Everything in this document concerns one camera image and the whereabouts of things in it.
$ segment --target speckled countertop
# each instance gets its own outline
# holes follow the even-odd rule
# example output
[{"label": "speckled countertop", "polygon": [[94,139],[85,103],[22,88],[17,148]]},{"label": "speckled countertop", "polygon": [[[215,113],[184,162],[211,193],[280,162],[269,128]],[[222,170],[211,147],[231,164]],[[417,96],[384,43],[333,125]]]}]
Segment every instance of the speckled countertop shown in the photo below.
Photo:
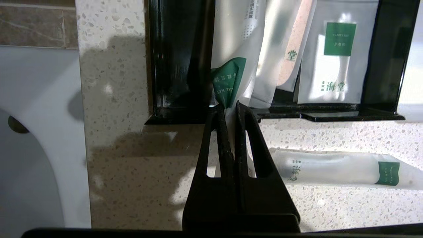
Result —
[{"label": "speckled countertop", "polygon": [[[180,230],[203,126],[144,126],[142,0],[76,5],[92,225]],[[423,124],[284,119],[263,120],[260,127],[269,147],[387,153],[423,169]],[[302,231],[423,222],[423,191],[298,185],[288,190]]]}]

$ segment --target white sink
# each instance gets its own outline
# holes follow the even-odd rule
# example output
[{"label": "white sink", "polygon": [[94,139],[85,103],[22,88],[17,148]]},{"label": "white sink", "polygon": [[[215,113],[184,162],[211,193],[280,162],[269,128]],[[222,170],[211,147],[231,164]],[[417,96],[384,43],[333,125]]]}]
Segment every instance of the white sink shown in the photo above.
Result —
[{"label": "white sink", "polygon": [[[78,51],[0,47],[0,56],[0,236],[90,228]],[[30,133],[12,131],[9,116]]]}]

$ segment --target green label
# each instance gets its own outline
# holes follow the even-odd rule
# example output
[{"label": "green label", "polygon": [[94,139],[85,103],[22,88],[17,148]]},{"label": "green label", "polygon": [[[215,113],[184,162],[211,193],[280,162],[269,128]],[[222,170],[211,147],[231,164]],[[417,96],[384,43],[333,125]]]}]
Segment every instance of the green label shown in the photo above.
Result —
[{"label": "green label", "polygon": [[328,22],[324,41],[324,55],[351,56],[355,24]]},{"label": "green label", "polygon": [[211,69],[216,100],[225,108],[231,107],[244,72],[246,58],[233,58],[217,69]]},{"label": "green label", "polygon": [[375,184],[396,186],[399,182],[399,163],[398,162],[378,162],[379,163],[379,181]]}]

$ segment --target brown tile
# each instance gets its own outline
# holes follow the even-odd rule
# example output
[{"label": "brown tile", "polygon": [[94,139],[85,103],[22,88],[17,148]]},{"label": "brown tile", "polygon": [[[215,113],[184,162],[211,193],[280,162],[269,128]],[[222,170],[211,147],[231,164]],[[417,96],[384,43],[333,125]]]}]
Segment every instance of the brown tile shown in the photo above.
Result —
[{"label": "brown tile", "polygon": [[64,47],[60,9],[0,6],[0,44]]},{"label": "brown tile", "polygon": [[78,49],[77,13],[75,10],[63,10],[65,25],[65,48]]}]

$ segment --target black organizer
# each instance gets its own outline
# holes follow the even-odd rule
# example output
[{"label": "black organizer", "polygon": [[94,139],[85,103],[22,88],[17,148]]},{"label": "black organizer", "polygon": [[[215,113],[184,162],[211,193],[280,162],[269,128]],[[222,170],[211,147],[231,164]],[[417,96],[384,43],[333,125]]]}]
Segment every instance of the black organizer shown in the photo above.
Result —
[{"label": "black organizer", "polygon": [[[379,0],[360,104],[296,104],[276,89],[258,121],[304,118],[314,122],[403,120],[396,112],[420,0]],[[204,123],[215,106],[210,70],[213,0],[149,0],[152,116],[146,124]]]}]

